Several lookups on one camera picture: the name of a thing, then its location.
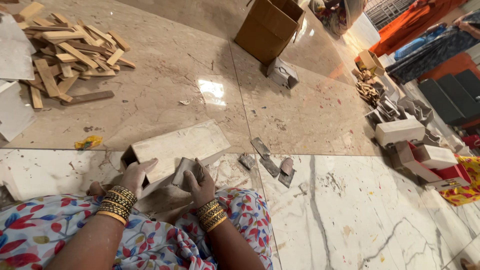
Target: finger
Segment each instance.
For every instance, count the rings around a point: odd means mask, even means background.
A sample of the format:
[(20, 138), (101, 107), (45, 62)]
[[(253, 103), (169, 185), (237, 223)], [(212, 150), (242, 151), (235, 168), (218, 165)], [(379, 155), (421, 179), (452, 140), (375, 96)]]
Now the finger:
[(183, 178), (184, 180), (186, 179), (188, 181), (188, 185), (190, 185), (191, 190), (197, 190), (198, 188), (200, 188), (197, 183), (197, 179), (195, 178), (195, 175), (193, 175), (191, 171), (184, 171)]
[(144, 172), (150, 172), (151, 170), (153, 170), (153, 168), (155, 168), (157, 163), (158, 163), (158, 159), (153, 158), (147, 162), (140, 164), (139, 167)]

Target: brown cardboard box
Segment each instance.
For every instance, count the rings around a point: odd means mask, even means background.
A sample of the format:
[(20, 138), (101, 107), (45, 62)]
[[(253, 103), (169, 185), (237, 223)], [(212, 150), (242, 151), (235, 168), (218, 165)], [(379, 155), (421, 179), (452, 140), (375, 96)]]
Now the brown cardboard box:
[(255, 0), (235, 42), (268, 66), (301, 27), (304, 15), (293, 0)]
[(365, 49), (359, 53), (359, 57), (360, 60), (355, 63), (360, 71), (369, 70), (372, 73), (372, 78), (375, 76), (383, 76), (385, 68), (373, 52)]

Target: plastic wrapper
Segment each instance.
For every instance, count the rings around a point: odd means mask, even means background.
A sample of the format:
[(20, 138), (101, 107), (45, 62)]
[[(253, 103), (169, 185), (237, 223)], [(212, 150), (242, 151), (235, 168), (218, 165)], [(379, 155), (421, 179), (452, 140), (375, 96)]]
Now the plastic wrapper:
[(102, 136), (89, 136), (87, 139), (81, 142), (75, 142), (75, 149), (77, 150), (86, 150), (88, 148), (92, 148), (98, 146), (102, 143)]

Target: white marble tile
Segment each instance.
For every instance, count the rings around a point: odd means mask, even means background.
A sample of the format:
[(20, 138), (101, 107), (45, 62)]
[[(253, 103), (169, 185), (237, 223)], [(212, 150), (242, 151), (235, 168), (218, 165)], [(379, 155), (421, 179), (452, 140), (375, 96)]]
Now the white marble tile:
[(454, 257), (415, 185), (382, 157), (290, 157), (290, 189), (259, 167), (282, 270), (440, 270)]

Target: bangle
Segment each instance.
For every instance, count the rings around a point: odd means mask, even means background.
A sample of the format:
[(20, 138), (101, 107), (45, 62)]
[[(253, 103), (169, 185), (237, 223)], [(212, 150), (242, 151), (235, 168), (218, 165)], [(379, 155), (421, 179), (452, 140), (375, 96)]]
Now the bangle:
[(111, 217), (115, 218), (116, 220), (122, 222), (123, 226), (125, 226), (125, 224), (127, 224), (126, 220), (123, 217), (121, 217), (117, 214), (114, 214), (114, 213), (111, 213), (111, 212), (108, 212), (108, 211), (98, 211), (97, 214), (111, 216)]

